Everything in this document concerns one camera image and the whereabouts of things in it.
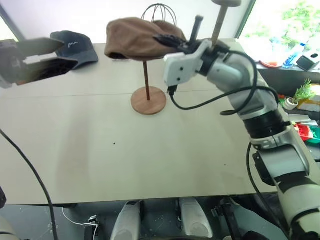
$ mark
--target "plastic bottle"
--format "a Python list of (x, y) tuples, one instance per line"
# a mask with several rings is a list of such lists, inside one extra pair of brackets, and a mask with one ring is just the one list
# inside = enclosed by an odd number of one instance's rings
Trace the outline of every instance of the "plastic bottle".
[(304, 51), (306, 44), (303, 42), (300, 42), (299, 45), (296, 45), (292, 51), (290, 56), (285, 60), (282, 67), (283, 68), (291, 68), (294, 65), (295, 59)]

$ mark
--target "white cable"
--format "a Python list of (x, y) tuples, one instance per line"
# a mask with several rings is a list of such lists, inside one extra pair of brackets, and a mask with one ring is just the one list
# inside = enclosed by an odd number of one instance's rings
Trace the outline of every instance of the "white cable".
[(85, 226), (85, 225), (89, 225), (89, 226), (94, 226), (95, 229), (94, 229), (94, 233), (93, 233), (93, 237), (92, 237), (92, 240), (95, 240), (95, 236), (96, 236), (96, 232), (97, 232), (97, 229), (98, 229), (98, 224), (93, 224), (93, 223), (89, 223), (89, 222), (86, 222), (86, 223), (77, 223), (77, 222), (74, 222), (72, 221), (70, 218), (68, 218), (65, 214), (65, 211), (64, 211), (64, 208), (62, 208), (62, 213), (63, 213), (63, 216), (68, 219), (71, 223), (75, 224), (75, 225), (79, 225), (79, 226)]
[(95, 240), (95, 236), (96, 236), (96, 231), (97, 231), (97, 229), (98, 229), (98, 224), (95, 226), (92, 240)]
[(79, 226), (85, 226), (85, 225), (90, 225), (90, 226), (95, 226), (96, 228), (98, 227), (98, 224), (93, 224), (93, 223), (89, 223), (89, 222), (86, 222), (86, 223), (77, 223), (77, 222), (74, 222), (72, 220), (70, 220), (66, 214), (65, 214), (65, 211), (64, 211), (64, 208), (62, 208), (62, 213), (63, 213), (63, 216), (68, 219), (71, 223), (75, 224), (75, 225), (79, 225)]

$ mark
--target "floor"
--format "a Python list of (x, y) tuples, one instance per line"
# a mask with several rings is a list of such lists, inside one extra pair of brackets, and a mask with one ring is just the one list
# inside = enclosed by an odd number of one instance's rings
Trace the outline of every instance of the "floor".
[[(224, 218), (212, 215), (211, 209), (220, 198), (197, 198), (212, 226), (214, 240), (229, 235)], [(86, 223), (89, 217), (97, 215), (100, 222), (99, 235), (96, 240), (109, 240), (125, 201), (81, 203), (75, 208), (65, 209), (65, 214), (74, 222)], [(184, 236), (178, 227), (175, 199), (150, 199), (144, 201), (144, 218), (141, 223), (140, 236), (145, 239), (165, 236)], [(281, 231), (256, 215), (240, 206), (235, 207), (235, 215), (241, 232), (249, 230), (259, 232), (270, 240), (285, 240)], [(55, 207), (55, 218), (59, 240), (81, 240), (84, 238), (84, 226), (69, 222), (62, 214), (61, 207)], [(49, 208), (45, 206), (6, 205), (0, 215), (11, 223), (16, 235), (22, 240), (52, 240)]]

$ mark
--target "black cable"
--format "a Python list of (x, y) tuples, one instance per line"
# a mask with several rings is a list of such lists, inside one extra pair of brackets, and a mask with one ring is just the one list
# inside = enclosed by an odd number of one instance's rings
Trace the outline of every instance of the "black cable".
[[(226, 93), (224, 93), (224, 94), (221, 94), (221, 95), (219, 95), (219, 96), (216, 96), (216, 97), (214, 97), (214, 98), (212, 98), (212, 99), (210, 99), (210, 100), (208, 100), (208, 101), (205, 101), (205, 102), (203, 102), (203, 103), (201, 103), (201, 104), (198, 104), (198, 105), (195, 105), (195, 106), (190, 106), (190, 107), (182, 107), (182, 106), (178, 105), (177, 102), (176, 102), (176, 100), (174, 99), (173, 94), (172, 94), (172, 93), (171, 93), (171, 94), (169, 93), (169, 95), (170, 95), (170, 98), (171, 98), (173, 104), (174, 104), (177, 108), (179, 108), (179, 109), (181, 109), (181, 110), (192, 110), (192, 109), (197, 109), (197, 108), (203, 107), (204, 105), (213, 103), (214, 101), (217, 101), (217, 100), (222, 99), (222, 98), (224, 98), (224, 97), (227, 97), (227, 96), (229, 96), (229, 95), (236, 94), (236, 93), (239, 93), (239, 92), (242, 92), (242, 91), (247, 91), (247, 90), (250, 90), (250, 89), (252, 89), (251, 86), (246, 86), (246, 87), (238, 88), (238, 89), (235, 89), (235, 90), (226, 92)], [(271, 87), (257, 86), (256, 89), (261, 89), (261, 90), (270, 91), (270, 92), (273, 94), (276, 103), (279, 104), (278, 94), (277, 94), (277, 92), (276, 92), (274, 89), (272, 89)]]
[(243, 104), (235, 110), (227, 110), (227, 111), (221, 112), (220, 114), (223, 116), (230, 116), (233, 114), (237, 114), (242, 109), (244, 109), (247, 106), (247, 104), (251, 101), (251, 99), (253, 98), (255, 91), (257, 89), (257, 85), (258, 85), (258, 69), (257, 69), (255, 61), (251, 57), (249, 57), (247, 54), (245, 54), (244, 52), (241, 52), (241, 51), (229, 51), (229, 53), (242, 56), (250, 61), (250, 63), (252, 64), (252, 67), (253, 67), (253, 83), (252, 83), (251, 91), (250, 91), (248, 97), (246, 98), (246, 100), (243, 102)]
[(57, 234), (57, 226), (56, 226), (56, 218), (55, 218), (55, 212), (54, 212), (54, 206), (52, 204), (50, 195), (48, 193), (48, 190), (46, 189), (45, 184), (42, 182), (37, 170), (32, 165), (32, 163), (29, 161), (29, 159), (26, 157), (26, 155), (21, 151), (21, 149), (2, 131), (0, 128), (0, 134), (18, 151), (18, 153), (21, 155), (21, 157), (25, 160), (25, 162), (28, 164), (28, 166), (31, 168), (32, 172), (34, 173), (36, 179), (38, 180), (39, 184), (42, 187), (42, 190), (44, 191), (45, 197), (48, 201), (49, 209), (50, 209), (50, 216), (51, 216), (51, 224), (52, 224), (52, 232), (53, 232), (53, 239), (58, 240), (58, 234)]
[(252, 173), (251, 173), (251, 169), (250, 169), (250, 149), (251, 149), (251, 146), (252, 146), (252, 144), (251, 144), (251, 142), (249, 142), (248, 148), (246, 150), (246, 169), (247, 169), (247, 172), (248, 172), (248, 175), (249, 175), (250, 182), (251, 182), (251, 184), (252, 184), (257, 196), (261, 200), (263, 206), (265, 207), (265, 209), (269, 213), (269, 216), (273, 219), (273, 221), (276, 223), (276, 225), (282, 230), (282, 232), (285, 235), (285, 237), (287, 239), (290, 239), (289, 234), (287, 233), (285, 228), (280, 223), (280, 221), (277, 218), (277, 216), (275, 215), (274, 211), (271, 209), (271, 207), (268, 205), (268, 203), (266, 202), (266, 200), (262, 196), (261, 192), (259, 191), (259, 189), (258, 189), (258, 187), (257, 187), (257, 185), (256, 185), (256, 183), (254, 181), (254, 178), (252, 177)]
[(0, 235), (12, 235), (12, 236), (16, 236), (11, 232), (7, 232), (7, 231), (0, 231)]

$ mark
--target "brown cap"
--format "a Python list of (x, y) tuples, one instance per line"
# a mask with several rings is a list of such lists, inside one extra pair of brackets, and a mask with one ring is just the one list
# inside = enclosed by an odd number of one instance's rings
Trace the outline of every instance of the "brown cap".
[(123, 18), (110, 22), (106, 27), (104, 54), (112, 59), (148, 61), (176, 52), (174, 48), (163, 46), (154, 40), (153, 36), (156, 34), (170, 34), (186, 39), (180, 28), (166, 21)]

